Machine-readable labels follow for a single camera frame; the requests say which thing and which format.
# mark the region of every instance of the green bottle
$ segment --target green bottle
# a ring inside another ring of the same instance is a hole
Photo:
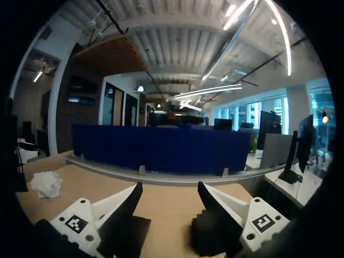
[[[257,150],[257,139],[255,139],[255,141],[253,142],[253,146],[252,146],[252,154],[255,154]]]

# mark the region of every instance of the desk surface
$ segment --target desk surface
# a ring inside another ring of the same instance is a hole
[[[261,165],[262,154],[262,150],[256,150],[255,155],[248,154],[246,159],[246,165],[249,165],[253,169],[258,169]]]
[[[100,175],[74,165],[64,166],[55,172],[63,179],[60,196],[40,199],[31,190],[17,193],[26,215],[32,223],[42,218],[52,220],[75,200],[83,197],[92,203],[115,194],[133,182]],[[215,188],[246,202],[252,198],[239,184]],[[134,215],[152,220],[141,257],[198,257],[188,246],[191,220],[204,206],[197,187],[175,187],[143,184],[143,193]]]
[[[298,167],[298,163],[296,163],[295,166],[292,167],[292,170],[301,175],[303,177],[303,181],[302,183],[296,182],[295,184],[288,184],[287,182],[278,179],[278,176],[283,172],[283,170],[284,169],[280,169],[267,173],[264,175],[264,178],[296,205],[299,207],[305,206],[323,180],[307,169],[302,173]]]

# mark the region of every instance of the wall-mounted tv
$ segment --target wall-mounted tv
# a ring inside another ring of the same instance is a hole
[[[68,85],[68,102],[95,105],[98,85],[73,75]]]

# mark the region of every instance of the glass wall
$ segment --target glass wall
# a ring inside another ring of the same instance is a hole
[[[309,100],[313,114],[313,126],[316,128],[316,134],[319,136],[319,147],[322,149],[328,146],[328,150],[331,150],[335,137],[336,121],[335,106],[330,88],[310,90]],[[326,115],[329,117],[327,123],[323,122],[323,112],[326,112]]]
[[[233,130],[236,131],[240,128],[241,123],[253,123],[253,128],[259,129],[263,105],[264,111],[270,112],[273,110],[277,115],[281,116],[282,133],[288,134],[289,114],[287,97],[225,107],[218,111],[218,118],[232,119]]]

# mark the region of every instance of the desk divider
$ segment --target desk divider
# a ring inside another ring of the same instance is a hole
[[[123,168],[183,175],[243,171],[250,134],[184,128],[72,126],[74,155]]]

